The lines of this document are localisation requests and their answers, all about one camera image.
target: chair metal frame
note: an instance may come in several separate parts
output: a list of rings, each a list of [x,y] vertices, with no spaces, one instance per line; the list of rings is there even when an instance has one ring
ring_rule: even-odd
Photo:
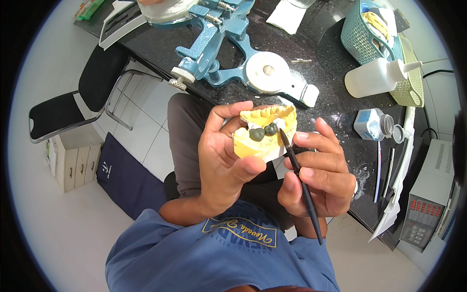
[[[109,109],[109,105],[110,105],[110,100],[112,98],[112,95],[113,93],[115,92],[115,89],[117,88],[117,85],[120,81],[120,79],[126,75],[130,74],[130,77],[128,78],[127,82],[125,83],[125,86],[123,87],[123,90],[120,92],[120,95],[118,96],[118,99],[117,99],[117,102],[115,103],[115,107],[113,108],[112,111],[110,111]],[[125,89],[127,88],[128,84],[130,83],[131,79],[133,78],[134,75],[142,75],[142,76],[149,76],[149,77],[152,77],[154,79],[158,79],[159,81],[163,81],[163,79],[159,76],[154,76],[154,75],[151,75],[151,74],[148,74],[148,73],[145,73],[145,72],[141,72],[141,71],[138,71],[138,70],[135,70],[135,69],[129,69],[129,70],[125,70],[118,78],[117,78],[117,81],[115,82],[115,84],[113,85],[113,88],[112,88],[112,91],[110,92],[110,95],[105,103],[105,105],[97,112],[97,115],[95,117],[92,117],[90,119],[87,119],[87,120],[84,120],[84,121],[80,121],[80,122],[77,122],[77,123],[74,123],[74,124],[71,124],[67,127],[64,127],[64,128],[61,128],[61,129],[58,129],[58,130],[55,130],[51,133],[48,133],[42,137],[39,137],[37,139],[33,139],[31,137],[31,123],[29,121],[29,116],[28,116],[28,126],[29,126],[29,139],[31,140],[31,142],[33,144],[38,144],[42,141],[45,141],[51,137],[54,137],[58,134],[61,134],[63,132],[66,132],[68,130],[71,130],[71,129],[74,129],[74,128],[77,128],[77,127],[81,127],[83,125],[86,125],[86,124],[89,124],[89,123],[92,123],[94,121],[97,121],[97,119],[99,117],[101,117],[102,113],[105,111],[106,114],[108,116],[110,116],[112,119],[116,120],[117,123],[119,123],[120,125],[124,126],[125,128],[127,128],[128,130],[132,130],[133,128],[131,126],[129,126],[128,124],[126,124],[124,121],[122,121],[120,118],[116,117],[113,113],[115,111],[115,109],[117,108],[117,105],[121,99],[121,96],[123,95]],[[76,93],[79,93],[78,90],[76,91],[73,91],[71,92],[71,94],[75,95]]]

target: chair backrest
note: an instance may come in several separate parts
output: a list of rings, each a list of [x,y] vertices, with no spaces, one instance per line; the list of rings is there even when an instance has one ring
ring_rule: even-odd
[[[96,46],[79,79],[78,90],[90,110],[98,112],[106,103],[115,82],[129,60],[116,43],[104,51]]]

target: dental stone model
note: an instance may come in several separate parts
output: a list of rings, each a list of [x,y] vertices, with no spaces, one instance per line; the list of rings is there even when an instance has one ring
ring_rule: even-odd
[[[242,111],[240,118],[248,124],[248,129],[240,128],[232,135],[234,152],[240,158],[257,156],[264,162],[274,160],[286,152],[279,129],[284,130],[291,144],[297,130],[297,113],[293,105]]]

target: blue t-shirt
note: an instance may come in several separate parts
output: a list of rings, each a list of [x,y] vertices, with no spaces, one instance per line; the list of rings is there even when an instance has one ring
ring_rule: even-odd
[[[118,238],[106,262],[112,292],[225,291],[241,285],[340,291],[326,241],[288,242],[274,218],[237,201],[189,227],[144,210]]]

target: dark pants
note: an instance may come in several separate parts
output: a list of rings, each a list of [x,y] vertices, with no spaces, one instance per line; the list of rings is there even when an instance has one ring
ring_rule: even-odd
[[[167,120],[170,150],[181,198],[201,194],[198,142],[213,107],[209,101],[185,93],[177,93],[169,101]],[[260,184],[248,183],[243,186],[240,199],[274,216],[279,222],[279,227],[286,230],[293,226],[293,219],[277,201],[277,192],[281,186],[281,179]]]

